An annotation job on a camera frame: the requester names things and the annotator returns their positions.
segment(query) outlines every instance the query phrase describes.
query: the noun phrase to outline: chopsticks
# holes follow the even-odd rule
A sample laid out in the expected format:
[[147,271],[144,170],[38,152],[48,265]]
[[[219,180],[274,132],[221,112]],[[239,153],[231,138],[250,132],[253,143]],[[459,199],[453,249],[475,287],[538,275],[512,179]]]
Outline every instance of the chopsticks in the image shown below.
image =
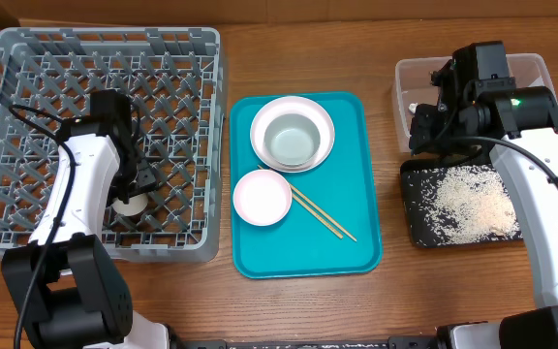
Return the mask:
[[[264,170],[264,168],[260,165],[258,165],[258,168],[260,168],[260,170]],[[344,234],[346,234],[349,238],[351,238],[354,242],[357,242],[357,238],[353,237],[352,234],[348,233],[348,231],[341,226],[341,224],[337,223],[336,220],[334,220],[331,216],[328,215],[328,213],[326,213],[323,209],[319,208],[316,204],[314,204],[314,202],[312,202],[311,200],[309,200],[309,198],[307,198],[307,196],[305,196],[305,194],[301,193],[300,190],[296,189],[295,186],[293,186],[290,182],[288,182],[288,184],[290,184],[290,187],[292,188],[292,197],[301,205],[303,206],[307,211],[309,211],[309,213],[311,213],[314,217],[316,217],[316,219],[318,219],[320,221],[320,223],[324,224],[330,231],[332,231],[338,238],[344,238],[344,236],[341,235],[341,233],[339,233],[330,223],[334,224],[335,227],[339,228],[339,230],[341,230],[342,232],[344,232]],[[306,201],[307,204],[311,205],[313,208],[315,208],[322,216],[324,216],[326,219],[328,219],[328,223],[325,218],[321,217],[320,214],[318,214],[318,212],[316,212],[311,206],[307,205],[305,202],[303,202],[302,200]]]

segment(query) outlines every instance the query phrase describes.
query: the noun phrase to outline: gray dish rack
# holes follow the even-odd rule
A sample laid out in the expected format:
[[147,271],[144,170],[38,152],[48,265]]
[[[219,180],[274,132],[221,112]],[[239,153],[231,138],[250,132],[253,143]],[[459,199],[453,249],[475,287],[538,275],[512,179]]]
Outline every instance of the gray dish rack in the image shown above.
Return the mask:
[[[27,243],[57,173],[57,146],[7,110],[89,113],[114,88],[140,107],[139,147],[161,178],[138,216],[105,212],[109,255],[131,262],[206,262],[219,247],[227,62],[212,28],[11,28],[0,33],[0,259]],[[56,124],[28,113],[51,130]]]

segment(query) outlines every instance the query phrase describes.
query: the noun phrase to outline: white dish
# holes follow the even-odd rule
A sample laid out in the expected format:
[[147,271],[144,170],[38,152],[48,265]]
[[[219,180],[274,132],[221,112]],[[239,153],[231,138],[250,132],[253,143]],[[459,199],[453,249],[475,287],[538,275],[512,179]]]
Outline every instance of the white dish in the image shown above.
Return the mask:
[[[317,151],[309,160],[298,166],[280,163],[264,145],[268,125],[276,118],[287,114],[298,114],[308,118],[320,133]],[[303,97],[287,96],[267,103],[258,111],[251,124],[251,145],[256,155],[270,168],[285,173],[299,173],[320,165],[332,150],[334,141],[335,128],[328,112],[318,103]]]
[[269,226],[279,222],[292,205],[290,183],[272,170],[244,175],[233,189],[233,207],[245,222]]
[[145,194],[139,194],[130,198],[128,204],[124,204],[119,199],[115,199],[111,205],[115,212],[128,217],[140,214],[146,206],[147,195]]

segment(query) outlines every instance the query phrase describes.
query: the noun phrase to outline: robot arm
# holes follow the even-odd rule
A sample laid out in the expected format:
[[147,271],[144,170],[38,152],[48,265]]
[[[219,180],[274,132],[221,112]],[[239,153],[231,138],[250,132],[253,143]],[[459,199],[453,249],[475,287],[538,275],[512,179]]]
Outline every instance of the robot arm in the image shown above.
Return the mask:
[[[57,230],[53,242],[68,241],[73,234],[99,234],[103,228],[103,216],[107,206],[109,188],[120,167],[120,157],[109,136],[87,134],[72,137],[66,145],[75,154],[77,172],[73,183],[73,195],[66,205],[63,225]],[[69,181],[70,163],[66,152],[59,149],[59,166],[43,219],[29,242],[43,245],[53,225],[53,218],[62,203]]]
[[[529,150],[558,175],[558,134],[552,128],[504,139]],[[520,230],[526,232],[536,306],[558,305],[558,191],[542,170],[512,149],[496,145],[490,158],[508,189]]]
[[[105,207],[117,196],[156,188],[156,177],[140,157],[132,137],[129,99],[113,90],[91,95],[90,115],[66,119],[56,137],[76,162],[70,200],[63,203],[71,176],[67,152],[59,147],[59,167],[44,216],[23,247],[7,250],[2,273],[20,312],[30,279],[37,283],[22,321],[36,348],[169,349],[170,330],[133,311],[126,282],[101,243]],[[141,176],[145,181],[137,181]],[[59,208],[65,205],[53,243],[46,244]],[[47,251],[46,262],[37,266]],[[71,273],[76,287],[50,291],[47,284]]]
[[509,148],[536,156],[558,180],[558,107],[545,87],[517,89],[503,44],[473,44],[432,74],[440,87],[437,106],[419,105],[410,147],[443,156],[470,154],[480,142],[478,164],[491,161],[505,183],[531,260],[537,310],[500,324],[439,328],[440,346],[454,349],[558,349],[558,190],[538,164]]

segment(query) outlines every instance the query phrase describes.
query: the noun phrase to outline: black cable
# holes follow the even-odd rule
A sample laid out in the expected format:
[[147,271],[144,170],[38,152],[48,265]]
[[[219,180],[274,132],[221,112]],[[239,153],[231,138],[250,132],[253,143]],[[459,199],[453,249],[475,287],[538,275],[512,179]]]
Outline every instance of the black cable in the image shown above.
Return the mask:
[[[497,144],[497,145],[501,145],[501,146],[513,149],[513,150],[519,152],[520,154],[522,154],[527,159],[531,160],[540,169],[542,169],[542,171],[544,171],[546,173],[546,175],[548,176],[549,182],[554,184],[556,186],[557,190],[558,190],[558,176],[544,162],[542,162],[542,160],[540,160],[540,158],[533,155],[530,151],[528,151],[527,149],[525,149],[525,148],[523,148],[519,145],[516,145],[516,144],[508,142],[508,141],[497,140],[497,139],[493,139],[493,138],[489,138],[489,137],[480,137],[480,136],[451,137],[449,139],[446,139],[446,142],[450,142],[450,143],[453,143],[453,142],[458,142],[458,143],[486,142],[486,143],[494,143],[494,144]],[[430,143],[424,144],[423,146],[420,146],[419,148],[426,148],[427,146],[430,146],[433,143],[439,143],[439,142],[438,141],[430,142]]]
[[137,127],[135,129],[135,134],[133,135],[133,142],[137,144],[137,141],[140,139],[141,133],[141,109],[140,106],[135,104],[135,102],[131,102],[133,104],[133,111],[137,112]]
[[29,304],[29,300],[31,299],[31,295],[32,295],[34,289],[36,288],[36,281],[38,280],[38,274],[43,269],[43,266],[45,264],[45,259],[47,258],[48,247],[53,243],[53,240],[55,239],[57,229],[59,229],[62,217],[64,216],[64,211],[66,210],[66,204],[68,203],[68,200],[70,199],[70,194],[73,190],[73,184],[75,182],[75,168],[77,167],[77,161],[75,160],[75,156],[73,155],[73,152],[71,151],[71,149],[65,143],[58,141],[55,138],[55,136],[52,133],[49,132],[49,130],[46,130],[42,126],[39,126],[36,123],[28,120],[24,116],[21,116],[18,112],[15,111],[15,109],[31,111],[33,113],[46,116],[46,117],[48,117],[52,120],[55,120],[55,121],[58,121],[58,120],[61,121],[61,119],[59,117],[51,115],[51,114],[49,114],[47,112],[44,112],[44,111],[38,111],[38,110],[35,110],[33,108],[20,106],[20,105],[11,105],[11,106],[8,107],[8,111],[10,111],[10,113],[15,118],[17,118],[18,120],[22,121],[23,123],[25,123],[25,124],[33,127],[33,128],[35,128],[36,130],[42,132],[43,134],[45,134],[45,136],[54,140],[57,145],[61,146],[64,149],[64,151],[66,151],[66,154],[68,155],[68,159],[69,159],[69,163],[70,163],[70,173],[69,173],[69,176],[68,176],[68,183],[66,183],[66,189],[64,190],[64,196],[62,197],[62,201],[59,205],[59,209],[57,210],[57,214],[55,215],[55,218],[53,218],[53,226],[50,229],[50,232],[48,233],[48,237],[46,238],[46,242],[45,242],[45,245],[43,246],[43,250],[41,251],[40,256],[38,257],[38,261],[36,262],[36,267],[34,267],[34,272],[31,275],[31,280],[29,281],[29,286],[27,287],[27,292],[25,293],[25,299],[23,300],[22,307],[20,308],[20,311],[18,313],[18,318],[16,319],[15,344],[14,344],[14,346],[15,346],[15,349],[19,349],[20,348],[20,337],[21,337],[21,334],[22,334],[22,331],[23,331],[23,322],[25,322],[25,317],[27,316],[27,306]]
[[457,114],[457,108],[454,108],[453,111],[451,112],[451,116],[449,117],[447,122],[445,122],[445,125],[443,126],[443,129],[434,138],[435,141],[439,140],[447,132],[447,130],[450,128],[451,124],[453,123],[453,120],[455,119],[456,114]]
[[[25,107],[25,106],[23,106],[23,105],[11,105],[11,106],[9,106],[9,107],[8,107],[8,111],[10,111],[10,112],[12,113],[12,115],[14,115],[14,116],[15,116],[17,119],[19,119],[20,121],[27,120],[27,119],[26,119],[25,117],[23,117],[23,116],[20,116],[20,115],[18,114],[18,112],[15,112],[13,109],[20,109],[20,110],[23,110],[23,111],[31,111],[31,112],[33,112],[33,113],[35,113],[35,114],[37,114],[37,115],[46,116],[46,117],[48,117],[49,119],[51,119],[51,120],[53,120],[53,121],[57,121],[57,122],[60,122],[60,123],[62,122],[62,119],[61,119],[59,116],[55,116],[55,115],[50,114],[50,113],[48,113],[48,112],[46,112],[46,111],[40,111],[40,110],[37,110],[37,109],[35,109],[35,108]],[[40,131],[40,132],[44,132],[44,130],[45,130],[44,128],[42,128],[42,127],[40,127],[40,126],[38,126],[38,127],[32,126],[32,127],[34,127],[36,130],[38,130],[38,131]]]

